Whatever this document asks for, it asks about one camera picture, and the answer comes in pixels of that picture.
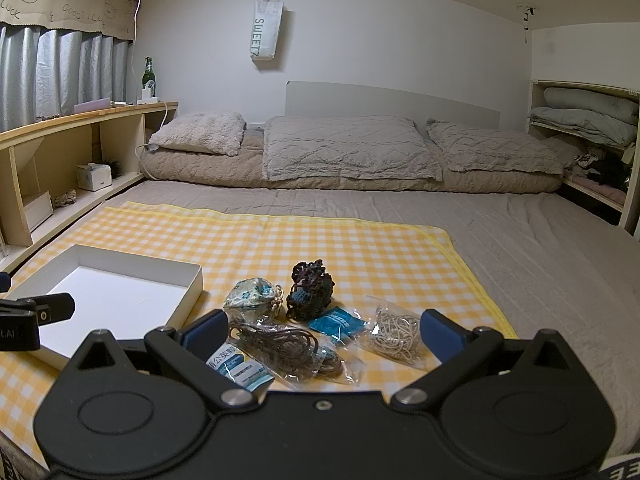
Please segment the right grey pillow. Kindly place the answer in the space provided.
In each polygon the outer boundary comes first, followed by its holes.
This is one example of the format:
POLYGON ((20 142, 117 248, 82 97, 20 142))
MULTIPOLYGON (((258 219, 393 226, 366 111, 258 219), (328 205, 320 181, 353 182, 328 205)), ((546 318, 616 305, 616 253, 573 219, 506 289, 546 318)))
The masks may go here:
POLYGON ((425 132, 438 146, 451 171, 563 173, 562 162, 526 132, 502 131, 429 119, 425 132))

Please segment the dark clothes pile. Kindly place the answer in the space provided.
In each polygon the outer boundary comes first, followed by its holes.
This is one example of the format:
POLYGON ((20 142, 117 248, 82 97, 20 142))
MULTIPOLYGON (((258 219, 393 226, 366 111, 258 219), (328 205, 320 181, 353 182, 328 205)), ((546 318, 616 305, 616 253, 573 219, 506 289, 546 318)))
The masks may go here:
POLYGON ((587 151, 576 159, 572 168, 573 177, 582 177, 627 192, 631 177, 631 163, 608 148, 589 144, 587 151))

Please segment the folded grey blankets stack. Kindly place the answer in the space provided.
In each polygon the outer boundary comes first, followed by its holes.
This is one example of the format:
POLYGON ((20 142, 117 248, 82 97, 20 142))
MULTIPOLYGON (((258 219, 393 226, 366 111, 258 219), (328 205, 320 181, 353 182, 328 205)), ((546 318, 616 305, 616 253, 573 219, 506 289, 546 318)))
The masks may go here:
POLYGON ((565 87, 545 88, 542 96, 544 104, 534 106, 529 113, 533 122, 611 148, 626 148, 637 139, 638 101, 565 87))

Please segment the white blue snack packet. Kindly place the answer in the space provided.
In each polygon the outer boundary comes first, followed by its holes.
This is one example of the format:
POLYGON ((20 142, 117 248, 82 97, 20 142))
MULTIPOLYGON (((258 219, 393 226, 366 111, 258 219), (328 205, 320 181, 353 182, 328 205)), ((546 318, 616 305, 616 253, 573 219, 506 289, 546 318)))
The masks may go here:
POLYGON ((230 379, 235 385, 250 392, 266 388, 274 381, 274 377, 265 365, 228 342, 212 353, 206 360, 206 364, 218 374, 230 379))

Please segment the bag of dark brown cord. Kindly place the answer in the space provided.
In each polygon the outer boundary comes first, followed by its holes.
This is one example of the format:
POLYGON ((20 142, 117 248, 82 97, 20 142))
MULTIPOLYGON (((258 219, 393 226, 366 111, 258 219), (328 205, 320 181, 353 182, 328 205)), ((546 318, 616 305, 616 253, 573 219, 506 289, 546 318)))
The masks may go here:
POLYGON ((232 344, 296 388, 314 380, 358 386, 363 376, 364 363, 344 344, 300 326, 234 320, 229 337, 232 344))

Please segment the bag of white rubber bands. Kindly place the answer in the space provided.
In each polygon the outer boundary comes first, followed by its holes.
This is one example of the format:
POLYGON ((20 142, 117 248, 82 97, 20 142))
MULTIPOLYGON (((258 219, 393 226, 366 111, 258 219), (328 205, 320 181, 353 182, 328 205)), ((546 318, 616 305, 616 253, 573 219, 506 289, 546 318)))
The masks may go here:
POLYGON ((420 334, 419 315, 372 296, 364 300, 361 314, 361 348, 417 370, 426 369, 427 350, 420 334))

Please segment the cartoon printed curtain valance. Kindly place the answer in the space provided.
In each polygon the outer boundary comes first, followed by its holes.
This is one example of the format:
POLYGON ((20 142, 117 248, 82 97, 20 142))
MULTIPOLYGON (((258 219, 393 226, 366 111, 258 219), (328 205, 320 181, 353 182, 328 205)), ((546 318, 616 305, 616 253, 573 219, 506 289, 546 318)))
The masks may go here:
POLYGON ((0 21, 13 26, 99 32, 134 39, 137 0, 1 0, 0 21))

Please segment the left fluffy beige pillow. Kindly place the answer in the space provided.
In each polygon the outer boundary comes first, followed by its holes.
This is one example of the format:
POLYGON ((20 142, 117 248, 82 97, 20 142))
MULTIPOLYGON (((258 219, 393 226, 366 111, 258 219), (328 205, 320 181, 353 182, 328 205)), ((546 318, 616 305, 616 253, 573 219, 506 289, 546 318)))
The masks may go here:
POLYGON ((241 114, 186 113, 150 136, 149 142, 171 151, 236 156, 246 121, 241 114))

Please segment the wooden low shelf unit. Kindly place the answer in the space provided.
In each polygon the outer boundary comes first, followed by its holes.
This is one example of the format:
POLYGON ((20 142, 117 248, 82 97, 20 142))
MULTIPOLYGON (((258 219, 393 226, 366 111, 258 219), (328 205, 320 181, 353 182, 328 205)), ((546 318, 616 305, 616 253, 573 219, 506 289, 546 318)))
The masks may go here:
POLYGON ((139 150, 177 108, 171 101, 115 106, 2 132, 1 270, 15 270, 75 221, 143 180, 139 150), (114 162, 112 183, 97 191, 80 188, 76 169, 88 162, 114 162), (72 188, 75 203, 53 209, 38 226, 28 225, 29 204, 72 188))

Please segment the right white shelf cabinet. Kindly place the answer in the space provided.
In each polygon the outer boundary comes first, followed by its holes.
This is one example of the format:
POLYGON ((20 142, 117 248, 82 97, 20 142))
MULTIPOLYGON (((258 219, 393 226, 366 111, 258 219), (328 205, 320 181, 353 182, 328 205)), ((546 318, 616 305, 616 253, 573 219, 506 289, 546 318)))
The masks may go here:
POLYGON ((568 136, 559 194, 639 233, 639 25, 567 25, 533 32, 529 132, 568 136))

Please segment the beige folded mattress pad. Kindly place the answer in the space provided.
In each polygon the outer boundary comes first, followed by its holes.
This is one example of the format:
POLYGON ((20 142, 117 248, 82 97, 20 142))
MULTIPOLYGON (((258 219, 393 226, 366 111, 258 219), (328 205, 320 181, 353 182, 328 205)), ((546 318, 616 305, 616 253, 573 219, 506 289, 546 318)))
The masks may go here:
POLYGON ((140 158, 148 177, 226 188, 533 194, 552 193, 562 183, 562 178, 554 174, 483 170, 457 172, 448 168, 442 170, 440 181, 306 177, 270 182, 262 176, 262 132, 259 130, 248 130, 239 154, 232 157, 159 148, 155 152, 144 150, 140 158))

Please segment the white flat box on shelf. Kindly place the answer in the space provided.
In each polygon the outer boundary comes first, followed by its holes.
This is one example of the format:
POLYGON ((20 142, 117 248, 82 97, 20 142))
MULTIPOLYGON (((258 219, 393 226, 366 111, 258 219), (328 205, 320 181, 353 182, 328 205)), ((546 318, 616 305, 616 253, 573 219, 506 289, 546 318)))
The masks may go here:
POLYGON ((29 232, 35 231, 53 214, 51 196, 48 191, 24 197, 23 206, 29 232))

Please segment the blue headset cover packet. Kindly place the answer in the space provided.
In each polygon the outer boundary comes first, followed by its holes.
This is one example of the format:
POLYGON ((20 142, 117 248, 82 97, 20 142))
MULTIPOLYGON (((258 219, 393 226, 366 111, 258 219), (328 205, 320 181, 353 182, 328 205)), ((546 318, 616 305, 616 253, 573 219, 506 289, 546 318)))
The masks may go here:
POLYGON ((335 342, 349 344, 366 329, 367 322, 340 307, 334 307, 309 321, 307 326, 335 342))

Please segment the floral fabric pouch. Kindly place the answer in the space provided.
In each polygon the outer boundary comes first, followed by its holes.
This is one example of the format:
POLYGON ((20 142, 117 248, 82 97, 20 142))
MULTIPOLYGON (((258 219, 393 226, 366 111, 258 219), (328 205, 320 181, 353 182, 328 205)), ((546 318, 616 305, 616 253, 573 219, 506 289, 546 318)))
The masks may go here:
POLYGON ((252 324, 277 321, 282 308, 282 287, 264 278, 237 282, 224 300, 224 312, 231 321, 252 324))

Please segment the dark crocheted yarn piece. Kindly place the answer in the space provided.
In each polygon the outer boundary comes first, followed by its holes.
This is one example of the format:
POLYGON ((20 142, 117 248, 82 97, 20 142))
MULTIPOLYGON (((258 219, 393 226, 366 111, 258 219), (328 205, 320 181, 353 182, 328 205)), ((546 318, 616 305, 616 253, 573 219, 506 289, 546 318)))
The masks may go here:
POLYGON ((286 318, 306 323, 318 318, 329 307, 334 281, 321 259, 299 262, 292 269, 292 287, 286 296, 286 318))

